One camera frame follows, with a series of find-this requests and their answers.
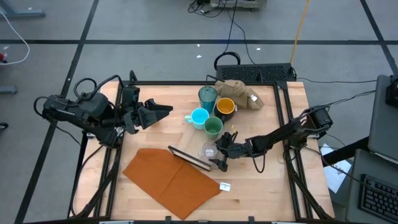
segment white cable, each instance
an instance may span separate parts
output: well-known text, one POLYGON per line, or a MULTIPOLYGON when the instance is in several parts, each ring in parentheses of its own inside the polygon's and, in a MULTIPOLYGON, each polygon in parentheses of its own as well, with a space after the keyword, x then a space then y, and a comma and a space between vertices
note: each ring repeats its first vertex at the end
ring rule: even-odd
POLYGON ((15 32, 15 34, 18 35, 18 37, 26 44, 26 47, 27 47, 27 53, 26 53, 26 56, 24 57, 24 59, 22 59, 22 60, 20 60, 20 61, 17 61, 17 62, 0 63, 0 65, 13 65, 13 64, 21 63, 21 62, 25 61, 26 58, 29 56, 30 47, 29 47, 29 45, 27 44, 27 42, 26 42, 26 41, 18 34, 18 32, 13 28, 13 26, 12 26, 11 23, 10 23, 10 21, 8 21, 6 15, 4 15, 4 13, 2 12, 2 10, 0 10, 0 13, 1 13, 2 16, 6 19, 8 25, 10 25, 11 29, 15 32))

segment green cup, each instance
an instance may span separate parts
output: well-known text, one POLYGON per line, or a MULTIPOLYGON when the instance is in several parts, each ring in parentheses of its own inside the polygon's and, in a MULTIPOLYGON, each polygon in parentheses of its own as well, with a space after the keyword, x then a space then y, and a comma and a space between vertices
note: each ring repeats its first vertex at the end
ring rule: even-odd
POLYGON ((223 130, 223 122, 219 118, 213 116, 205 121, 205 131, 210 139, 217 138, 221 130, 223 130))

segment small white label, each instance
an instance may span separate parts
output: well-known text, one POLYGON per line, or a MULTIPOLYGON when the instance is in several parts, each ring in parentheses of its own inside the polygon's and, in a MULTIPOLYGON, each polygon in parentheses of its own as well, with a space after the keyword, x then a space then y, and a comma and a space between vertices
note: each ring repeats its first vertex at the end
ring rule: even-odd
POLYGON ((220 190, 231 191, 231 184, 221 182, 220 183, 220 190))
POLYGON ((252 100, 252 101, 256 102, 256 100, 257 100, 257 97, 256 97, 256 96, 251 95, 250 97, 251 97, 251 100, 252 100))

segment yellow cable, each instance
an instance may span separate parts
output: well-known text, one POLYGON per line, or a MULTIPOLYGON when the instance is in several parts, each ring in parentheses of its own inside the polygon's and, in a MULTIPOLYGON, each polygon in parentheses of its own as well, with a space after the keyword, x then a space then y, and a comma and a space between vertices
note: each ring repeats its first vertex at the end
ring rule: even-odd
POLYGON ((292 56, 290 56, 290 64, 293 64, 294 53, 296 52, 297 40, 300 37, 301 27, 303 26, 304 18, 305 18, 305 15, 307 13, 307 9, 308 9, 308 5, 309 4, 310 4, 310 0, 307 0, 307 2, 305 3, 305 8, 304 8, 303 15, 301 16, 300 25, 298 26, 298 31, 297 31, 297 34, 296 34, 296 38, 294 39, 293 52, 292 52, 292 56))

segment gray floor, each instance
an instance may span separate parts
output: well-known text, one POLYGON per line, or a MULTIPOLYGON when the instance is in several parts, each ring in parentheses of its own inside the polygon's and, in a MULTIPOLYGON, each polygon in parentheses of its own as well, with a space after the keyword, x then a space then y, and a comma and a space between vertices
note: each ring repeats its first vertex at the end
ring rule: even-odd
MULTIPOLYGON (((99 0, 87 39, 93 40, 181 40, 227 39, 228 15, 205 18, 189 14, 190 1, 99 0)), ((26 39, 79 40, 93 0, 15 0, 18 9, 43 9, 45 18, 15 19, 12 24, 26 39)), ((367 0, 386 40, 398 40, 395 0, 367 0)), ((236 22, 245 29, 248 39, 292 40, 295 37, 305 0, 269 0, 259 12, 238 10, 236 22)), ((232 39, 243 39, 234 27, 232 39)), ((2 39, 18 39, 0 20, 0 52, 8 61, 19 60, 26 53, 22 44, 2 44, 2 39)), ((310 3, 303 25, 304 40, 377 40, 359 0, 310 3)), ((59 94, 77 45, 32 44, 24 63, 0 67, 0 84, 17 85, 17 95, 0 95, 0 121, 10 124, 0 136, 0 223, 13 223, 43 145, 49 124, 32 110, 38 96, 59 94)), ((249 44, 256 63, 288 62, 292 45, 249 44)), ((225 44, 170 45, 84 45, 72 85, 83 78, 98 81, 119 74, 124 79, 133 69, 140 80, 204 80, 215 74, 213 61, 225 44)), ((242 63, 250 63, 245 46, 233 44, 242 63)), ((398 46, 389 50, 398 58, 398 46)), ((223 58, 220 64, 234 63, 223 58)), ((298 45, 294 67, 299 77, 312 80, 371 80, 379 74, 392 74, 379 45, 298 45)), ((373 90, 375 83, 317 84, 305 82, 311 105, 349 98, 373 90)), ((335 124, 330 134, 349 144, 368 134, 373 96, 364 96, 331 108, 335 124)), ((62 124, 78 139, 81 132, 62 124)), ((320 143, 333 147, 341 144, 327 136, 320 143)), ((25 222, 66 217, 78 146, 65 134, 56 131, 42 175, 37 184, 25 222)), ((341 208, 336 207, 340 215, 341 208)))

